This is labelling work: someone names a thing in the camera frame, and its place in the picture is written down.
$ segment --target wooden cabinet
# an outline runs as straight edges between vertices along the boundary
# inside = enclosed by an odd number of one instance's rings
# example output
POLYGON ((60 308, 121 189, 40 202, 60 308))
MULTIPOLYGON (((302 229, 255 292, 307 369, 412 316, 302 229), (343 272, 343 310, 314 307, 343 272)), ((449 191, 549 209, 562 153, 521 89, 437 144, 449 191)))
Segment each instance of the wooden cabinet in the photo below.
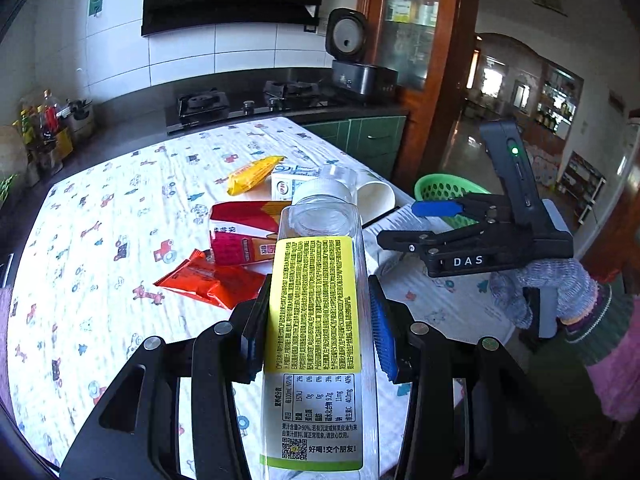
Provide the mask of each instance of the wooden cabinet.
POLYGON ((384 178, 390 178, 404 120, 404 116, 371 117, 305 124, 304 127, 384 178))
POLYGON ((392 181, 411 191, 437 172, 463 103, 478 0, 358 0, 370 25, 368 61, 398 70, 410 114, 392 181))

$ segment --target green basket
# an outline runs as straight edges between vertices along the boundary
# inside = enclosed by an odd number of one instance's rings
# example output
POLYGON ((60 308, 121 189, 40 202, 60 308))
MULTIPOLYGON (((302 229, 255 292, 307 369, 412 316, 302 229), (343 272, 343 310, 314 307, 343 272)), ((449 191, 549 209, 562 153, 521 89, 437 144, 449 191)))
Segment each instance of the green basket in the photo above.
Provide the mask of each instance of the green basket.
MULTIPOLYGON (((485 188, 474 184, 466 178, 445 173, 425 175, 415 183, 414 194, 416 200, 448 200, 463 196, 465 193, 489 193, 485 188)), ((475 224, 462 215, 443 216, 442 219, 454 229, 475 224)))

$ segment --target crumpled red packaging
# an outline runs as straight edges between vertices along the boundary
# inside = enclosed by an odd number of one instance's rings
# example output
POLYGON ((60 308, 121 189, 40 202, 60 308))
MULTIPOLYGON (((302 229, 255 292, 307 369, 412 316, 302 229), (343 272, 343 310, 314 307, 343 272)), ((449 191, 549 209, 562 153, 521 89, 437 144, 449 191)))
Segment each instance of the crumpled red packaging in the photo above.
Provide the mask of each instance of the crumpled red packaging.
POLYGON ((205 251, 196 249, 154 285, 232 310, 238 303, 254 300, 263 282, 264 274, 240 266, 220 266, 210 261, 205 251))
POLYGON ((223 202, 211 208, 209 238, 214 261, 238 266, 273 260, 280 215, 291 202, 223 202))

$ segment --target white bottle cap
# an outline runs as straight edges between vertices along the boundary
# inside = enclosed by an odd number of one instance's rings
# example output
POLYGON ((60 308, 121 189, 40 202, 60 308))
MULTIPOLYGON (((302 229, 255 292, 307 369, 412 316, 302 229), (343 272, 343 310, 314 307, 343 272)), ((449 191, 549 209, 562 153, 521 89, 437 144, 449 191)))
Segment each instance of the white bottle cap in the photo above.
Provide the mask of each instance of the white bottle cap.
POLYGON ((351 203, 351 192, 343 183, 332 178, 314 178, 300 184, 293 194, 292 205, 296 205, 304 198, 315 195, 328 195, 344 202, 351 203))

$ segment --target hand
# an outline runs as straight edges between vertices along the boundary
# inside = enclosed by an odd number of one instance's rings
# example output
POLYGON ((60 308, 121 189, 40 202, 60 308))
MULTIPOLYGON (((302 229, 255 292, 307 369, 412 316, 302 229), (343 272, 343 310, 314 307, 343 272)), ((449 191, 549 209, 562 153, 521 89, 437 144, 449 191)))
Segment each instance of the hand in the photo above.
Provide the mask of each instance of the hand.
POLYGON ((573 258, 538 260, 523 269, 492 272, 489 287, 495 304, 519 328, 528 328, 532 320, 531 309, 522 295, 525 286, 557 288, 558 317, 565 324, 577 322, 586 316, 598 294, 598 284, 573 258))

